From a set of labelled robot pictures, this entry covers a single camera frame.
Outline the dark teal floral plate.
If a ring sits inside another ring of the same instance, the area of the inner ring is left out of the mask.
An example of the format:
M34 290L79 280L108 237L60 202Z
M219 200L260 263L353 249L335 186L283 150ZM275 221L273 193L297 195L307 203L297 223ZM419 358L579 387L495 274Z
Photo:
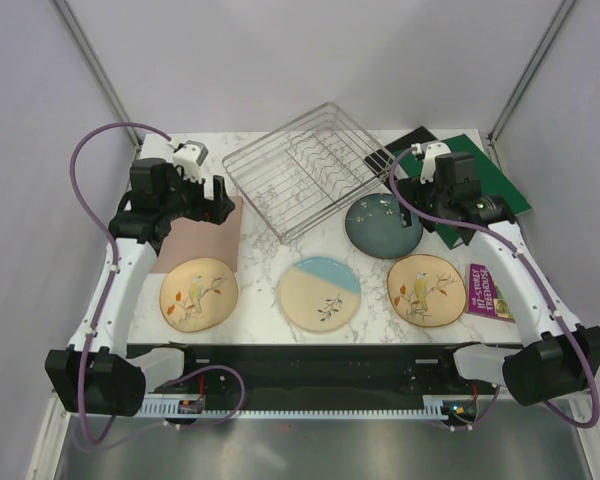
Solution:
M349 241L377 259L399 259L420 243L423 227L417 217L408 225L400 204L390 193L372 193L356 200L344 220Z

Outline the beige bird plate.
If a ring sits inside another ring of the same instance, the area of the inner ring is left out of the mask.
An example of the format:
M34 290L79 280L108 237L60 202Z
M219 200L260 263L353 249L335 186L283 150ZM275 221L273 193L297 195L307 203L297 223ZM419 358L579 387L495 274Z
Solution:
M438 328L457 321L467 304L462 274L443 258L414 254L397 261L387 275L394 311L420 328Z
M159 306L165 321L175 330L194 333L227 320L238 303L235 274L213 258L187 261L164 279Z

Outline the metal wire dish rack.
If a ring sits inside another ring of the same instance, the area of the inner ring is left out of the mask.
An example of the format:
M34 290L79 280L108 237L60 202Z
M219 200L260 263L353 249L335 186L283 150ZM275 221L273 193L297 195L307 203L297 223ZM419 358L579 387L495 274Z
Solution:
M230 153L229 179L283 243L384 185L393 155L327 102Z

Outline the blue and beige plate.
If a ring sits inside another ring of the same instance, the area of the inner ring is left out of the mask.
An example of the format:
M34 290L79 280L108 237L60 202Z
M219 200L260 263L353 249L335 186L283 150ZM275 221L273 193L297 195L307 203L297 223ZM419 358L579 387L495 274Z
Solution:
M347 265L329 257L308 257L282 275L278 304L294 326L311 333L332 332L357 314L360 283Z

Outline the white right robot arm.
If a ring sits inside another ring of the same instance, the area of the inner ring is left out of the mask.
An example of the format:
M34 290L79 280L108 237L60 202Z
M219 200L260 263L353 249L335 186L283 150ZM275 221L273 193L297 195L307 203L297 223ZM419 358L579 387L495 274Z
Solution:
M600 367L600 327L586 327L571 312L525 245L516 216L499 194L486 194L474 157L467 152L424 154L418 177L397 179L391 190L402 210L428 231L453 228L486 266L512 311L518 350L483 343L458 347L438 368L447 392L463 392L474 380L506 388L521 405L549 405L554 398L587 390L592 417L600 416L595 374Z

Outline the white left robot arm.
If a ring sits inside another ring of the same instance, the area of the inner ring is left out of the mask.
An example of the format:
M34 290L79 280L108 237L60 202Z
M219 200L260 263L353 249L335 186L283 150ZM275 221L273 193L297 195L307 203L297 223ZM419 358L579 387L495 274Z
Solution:
M215 225L235 208L225 180L189 179L182 166L160 158L133 162L130 188L105 232L108 246L103 270L83 320L67 347L52 350L45 371L63 406L72 413L132 417L147 394L168 384L188 393L199 382L199 369L176 347L154 347L128 358L132 317L142 286L155 264L174 220Z

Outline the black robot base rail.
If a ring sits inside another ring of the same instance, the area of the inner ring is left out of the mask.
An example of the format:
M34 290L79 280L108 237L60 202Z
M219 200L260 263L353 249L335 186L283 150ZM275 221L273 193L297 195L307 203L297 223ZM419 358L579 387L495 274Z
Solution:
M461 378L454 346L190 345L185 370L212 365L165 394L209 396L212 406L255 408L416 407L425 395L490 396L494 387Z

